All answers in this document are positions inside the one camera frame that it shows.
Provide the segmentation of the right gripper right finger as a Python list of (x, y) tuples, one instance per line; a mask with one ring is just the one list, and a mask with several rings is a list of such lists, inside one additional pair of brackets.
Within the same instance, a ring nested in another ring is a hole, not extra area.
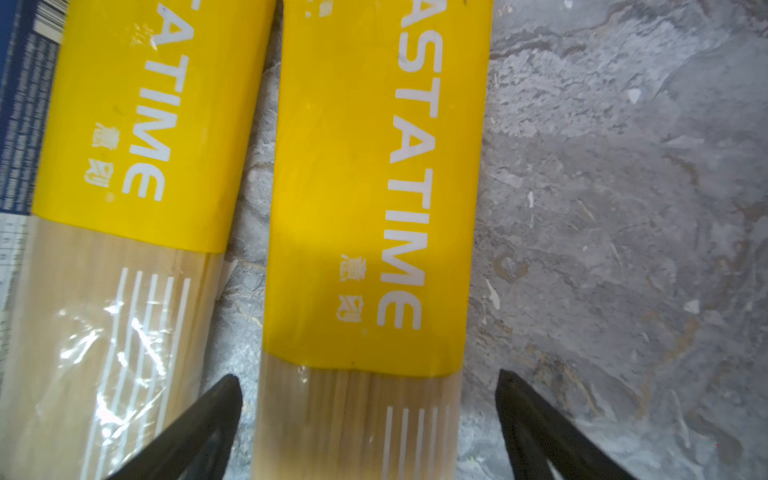
[(516, 479), (635, 479), (515, 372), (499, 371), (495, 407)]

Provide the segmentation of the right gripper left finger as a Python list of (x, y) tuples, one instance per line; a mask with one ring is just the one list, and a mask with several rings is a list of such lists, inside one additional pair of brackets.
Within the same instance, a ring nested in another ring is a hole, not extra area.
[(169, 427), (127, 458), (110, 479), (222, 479), (243, 406), (239, 378), (227, 374)]

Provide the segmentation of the yellow Pastatime spaghetti bag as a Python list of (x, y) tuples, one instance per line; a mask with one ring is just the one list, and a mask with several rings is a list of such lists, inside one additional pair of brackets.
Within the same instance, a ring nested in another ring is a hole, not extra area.
[(5, 479), (104, 479), (199, 394), (271, 1), (74, 1), (1, 396)]
[(490, 1), (288, 1), (256, 479), (456, 468)]

